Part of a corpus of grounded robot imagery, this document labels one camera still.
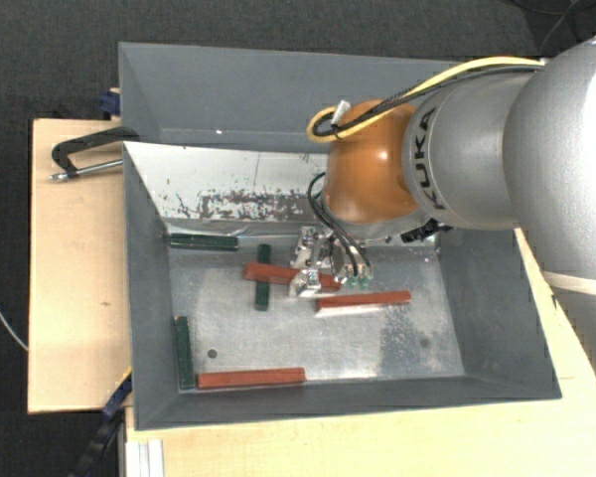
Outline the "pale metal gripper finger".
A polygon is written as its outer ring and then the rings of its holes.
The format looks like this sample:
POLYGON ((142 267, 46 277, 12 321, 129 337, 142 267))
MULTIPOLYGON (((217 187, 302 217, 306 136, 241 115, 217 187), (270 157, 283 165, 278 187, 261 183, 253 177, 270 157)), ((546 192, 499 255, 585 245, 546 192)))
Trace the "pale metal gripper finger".
POLYGON ((295 246, 293 260, 294 268, 315 267, 317 264, 316 244, 319 242, 319 233, 315 227, 302 227, 295 246))
POLYGON ((322 283, 317 270, 299 270, 290 280, 288 292, 291 297, 310 298, 322 292, 322 283))

